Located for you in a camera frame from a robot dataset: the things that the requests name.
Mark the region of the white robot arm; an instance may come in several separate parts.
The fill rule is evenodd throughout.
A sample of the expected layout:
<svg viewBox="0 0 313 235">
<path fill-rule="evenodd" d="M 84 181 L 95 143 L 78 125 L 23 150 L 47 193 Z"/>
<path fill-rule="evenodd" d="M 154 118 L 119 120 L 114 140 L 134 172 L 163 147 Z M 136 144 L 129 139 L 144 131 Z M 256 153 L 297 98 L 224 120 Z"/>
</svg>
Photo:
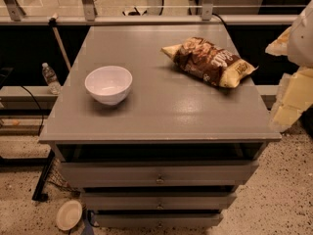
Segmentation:
<svg viewBox="0 0 313 235">
<path fill-rule="evenodd" d="M 294 74 L 283 74 L 270 113 L 270 126 L 284 132 L 313 105 L 313 1 L 265 52 L 298 65 Z"/>
</svg>

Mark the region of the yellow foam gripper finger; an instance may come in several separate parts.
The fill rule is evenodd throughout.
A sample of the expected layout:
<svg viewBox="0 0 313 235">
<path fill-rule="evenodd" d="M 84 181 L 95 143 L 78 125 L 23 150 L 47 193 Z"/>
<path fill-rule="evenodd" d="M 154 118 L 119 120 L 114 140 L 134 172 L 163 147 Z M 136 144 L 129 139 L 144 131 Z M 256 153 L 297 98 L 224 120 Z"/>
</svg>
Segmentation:
<svg viewBox="0 0 313 235">
<path fill-rule="evenodd" d="M 286 56 L 288 54 L 290 33 L 291 27 L 288 27 L 276 40 L 266 47 L 265 52 L 273 56 Z"/>
<path fill-rule="evenodd" d="M 300 67 L 284 73 L 272 106 L 269 126 L 278 132 L 289 129 L 313 105 L 313 69 Z"/>
</svg>

